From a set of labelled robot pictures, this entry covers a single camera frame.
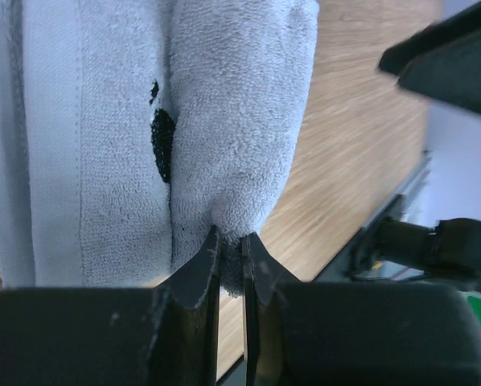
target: towel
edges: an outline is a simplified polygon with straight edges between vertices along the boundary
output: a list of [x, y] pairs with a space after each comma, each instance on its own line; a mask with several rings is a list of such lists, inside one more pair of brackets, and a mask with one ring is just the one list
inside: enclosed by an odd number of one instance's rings
[[241, 291], [238, 240], [282, 193], [306, 107], [315, 0], [179, 0], [171, 26], [178, 115], [171, 163], [172, 269], [211, 224], [226, 235], [223, 286]]
[[140, 285], [216, 224], [238, 239], [286, 183], [315, 0], [0, 0], [0, 272]]

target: wooden surface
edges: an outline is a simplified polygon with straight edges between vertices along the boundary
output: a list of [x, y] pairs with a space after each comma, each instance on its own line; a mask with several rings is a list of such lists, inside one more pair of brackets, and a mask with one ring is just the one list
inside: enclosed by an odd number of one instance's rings
[[[438, 0], [321, 0], [309, 103], [285, 192], [261, 234], [310, 280], [417, 164], [426, 107], [376, 74], [386, 47], [440, 15]], [[220, 308], [218, 376], [243, 351], [242, 301]]]

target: black print on towel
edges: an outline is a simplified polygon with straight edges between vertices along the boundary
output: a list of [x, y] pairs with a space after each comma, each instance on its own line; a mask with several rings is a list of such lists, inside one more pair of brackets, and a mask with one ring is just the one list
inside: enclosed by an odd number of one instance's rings
[[[155, 102], [158, 91], [158, 82], [155, 81], [151, 89], [150, 105]], [[153, 145], [158, 172], [165, 183], [171, 181], [171, 149], [174, 133], [174, 121], [169, 117], [166, 110], [157, 107], [151, 122], [151, 144]]]

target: terry cloth fabric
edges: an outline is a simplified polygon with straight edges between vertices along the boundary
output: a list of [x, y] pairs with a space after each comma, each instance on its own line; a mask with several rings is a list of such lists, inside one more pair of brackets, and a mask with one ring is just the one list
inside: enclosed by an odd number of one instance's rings
[[[315, 0], [0, 0], [5, 285], [142, 284], [212, 224], [232, 251], [259, 230], [289, 173], [317, 13]], [[240, 265], [223, 266], [239, 288]]]
[[231, 251], [223, 284], [241, 289], [238, 240], [261, 229], [289, 175], [317, 39], [315, 0], [177, 2], [171, 91], [172, 268], [211, 224]]

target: white wall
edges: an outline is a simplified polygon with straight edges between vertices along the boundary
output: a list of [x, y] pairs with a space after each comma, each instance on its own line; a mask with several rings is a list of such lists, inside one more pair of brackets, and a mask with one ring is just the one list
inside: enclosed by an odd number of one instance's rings
[[[444, 17], [474, 0], [445, 0]], [[454, 217], [481, 220], [481, 117], [433, 103], [426, 148], [432, 163], [425, 225]]]

